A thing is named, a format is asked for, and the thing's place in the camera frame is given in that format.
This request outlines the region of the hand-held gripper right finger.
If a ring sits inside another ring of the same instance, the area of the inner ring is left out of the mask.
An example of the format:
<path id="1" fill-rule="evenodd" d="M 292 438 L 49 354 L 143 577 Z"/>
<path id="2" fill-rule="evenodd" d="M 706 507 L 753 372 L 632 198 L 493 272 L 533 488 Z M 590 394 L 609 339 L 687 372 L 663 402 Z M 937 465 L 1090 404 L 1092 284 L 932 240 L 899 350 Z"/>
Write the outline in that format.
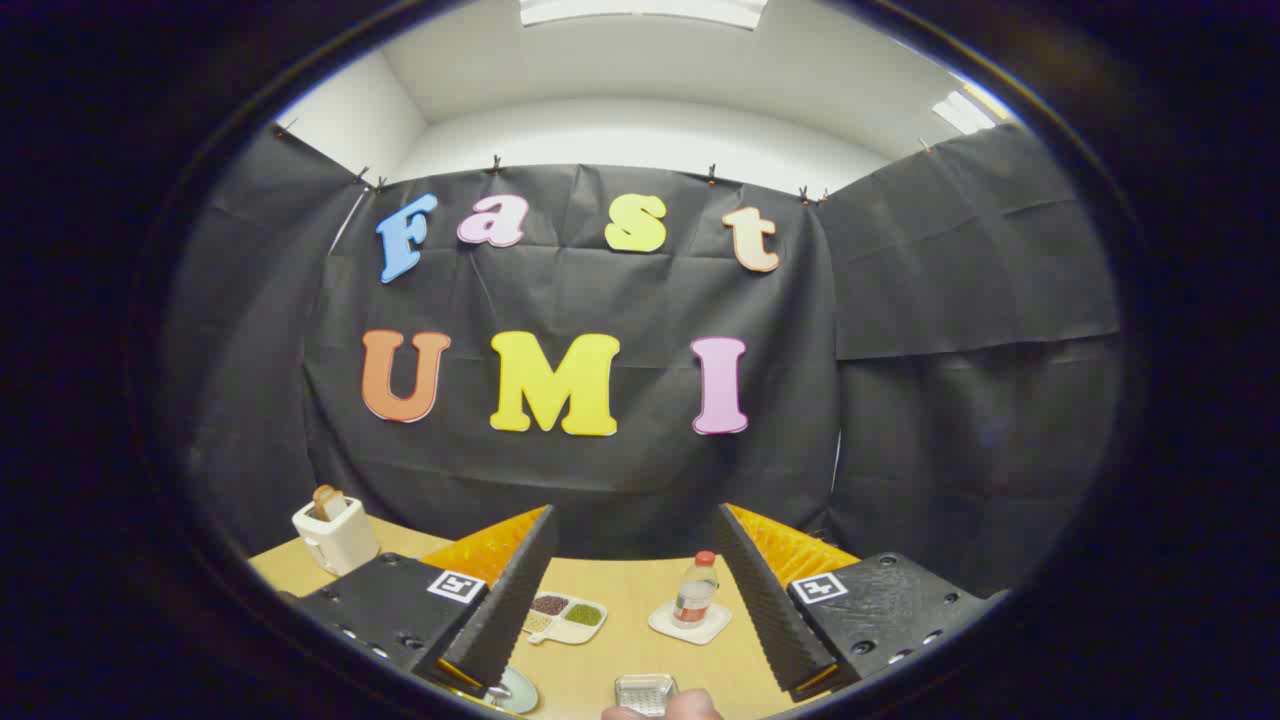
<path id="1" fill-rule="evenodd" d="M 858 559 L 732 503 L 719 506 L 714 537 L 765 661 L 795 702 L 933 652 L 1006 596 L 972 594 L 902 553 Z"/>

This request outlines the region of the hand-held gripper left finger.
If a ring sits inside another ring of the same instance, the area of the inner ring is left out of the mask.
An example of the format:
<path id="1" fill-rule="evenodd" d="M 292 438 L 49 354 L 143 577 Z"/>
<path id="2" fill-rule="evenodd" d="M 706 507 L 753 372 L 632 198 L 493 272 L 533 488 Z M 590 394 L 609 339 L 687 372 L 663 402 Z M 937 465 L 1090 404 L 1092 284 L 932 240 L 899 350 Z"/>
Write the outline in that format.
<path id="1" fill-rule="evenodd" d="M 381 553 L 306 594 L 305 616 L 421 680 L 498 685 L 559 539 L 543 505 L 412 559 Z"/>

